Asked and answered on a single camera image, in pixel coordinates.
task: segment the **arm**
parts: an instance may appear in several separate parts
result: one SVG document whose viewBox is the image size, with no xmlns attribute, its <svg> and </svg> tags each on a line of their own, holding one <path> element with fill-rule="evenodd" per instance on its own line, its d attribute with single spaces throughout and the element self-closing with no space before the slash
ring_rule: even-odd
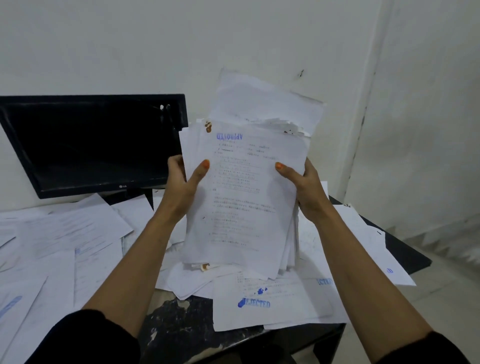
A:
<svg viewBox="0 0 480 364">
<path fill-rule="evenodd" d="M 295 184 L 303 214 L 317 227 L 338 293 L 370 361 L 425 338 L 432 328 L 345 225 L 312 163 L 306 160 L 303 176 L 281 163 L 275 168 Z"/>
<path fill-rule="evenodd" d="M 144 231 L 83 309 L 105 317 L 137 336 L 152 298 L 168 239 L 193 202 L 210 162 L 204 160 L 186 182 L 182 156 L 168 159 L 162 202 Z"/>
</svg>

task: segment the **person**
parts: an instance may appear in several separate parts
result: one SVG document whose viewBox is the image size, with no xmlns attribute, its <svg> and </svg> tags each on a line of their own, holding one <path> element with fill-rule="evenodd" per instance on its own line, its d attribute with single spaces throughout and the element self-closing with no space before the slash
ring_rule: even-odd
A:
<svg viewBox="0 0 480 364">
<path fill-rule="evenodd" d="M 82 310 L 57 323 L 27 363 L 140 361 L 136 336 L 168 239 L 192 205 L 209 167 L 210 162 L 204 160 L 187 181 L 182 156 L 168 159 L 165 194 L 144 231 Z M 275 168 L 295 184 L 303 214 L 318 229 L 338 293 L 370 361 L 467 363 L 460 350 L 432 330 L 366 253 L 323 192 L 312 163 L 306 160 L 303 176 L 280 162 Z"/>
</svg>

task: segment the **person's left arm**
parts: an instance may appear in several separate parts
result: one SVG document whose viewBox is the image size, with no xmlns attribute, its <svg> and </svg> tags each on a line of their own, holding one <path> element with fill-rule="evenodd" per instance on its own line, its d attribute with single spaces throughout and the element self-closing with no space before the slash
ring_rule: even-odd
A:
<svg viewBox="0 0 480 364">
<path fill-rule="evenodd" d="M 101 311 L 133 336 L 138 335 L 170 234 L 192 205 L 197 185 L 209 167 L 204 160 L 186 182 L 182 156 L 168 159 L 167 186 L 155 215 L 83 309 Z"/>
</svg>

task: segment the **desk surface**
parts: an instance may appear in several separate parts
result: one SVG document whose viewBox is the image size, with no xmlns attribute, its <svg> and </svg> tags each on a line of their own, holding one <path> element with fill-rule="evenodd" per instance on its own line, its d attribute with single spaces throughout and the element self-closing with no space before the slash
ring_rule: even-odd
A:
<svg viewBox="0 0 480 364">
<path fill-rule="evenodd" d="M 139 190 L 132 195 L 116 194 L 105 198 L 110 204 L 145 193 L 152 204 L 151 190 Z M 334 205 L 340 202 L 330 198 Z M 367 219 L 368 225 L 375 227 Z M 393 235 L 386 233 L 387 249 L 401 266 L 412 274 L 429 267 L 432 261 Z M 171 292 L 156 290 L 152 299 L 152 312 L 145 318 L 138 341 L 142 350 L 142 363 L 185 363 L 196 361 L 216 352 L 258 338 L 268 330 L 263 326 L 215 332 L 212 321 L 212 300 L 191 296 L 178 300 Z M 331 333 L 343 330 L 344 324 L 307 324 L 275 330 L 282 334 L 287 351 L 295 352 Z"/>
</svg>

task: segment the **black shirt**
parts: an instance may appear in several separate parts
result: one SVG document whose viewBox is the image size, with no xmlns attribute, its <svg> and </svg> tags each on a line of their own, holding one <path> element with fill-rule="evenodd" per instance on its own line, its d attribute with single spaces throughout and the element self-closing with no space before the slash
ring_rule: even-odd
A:
<svg viewBox="0 0 480 364">
<path fill-rule="evenodd" d="M 140 345 L 121 326 L 96 310 L 65 316 L 45 336 L 27 363 L 138 363 Z M 443 335 L 426 338 L 397 349 L 378 364 L 468 363 L 462 352 Z"/>
</svg>

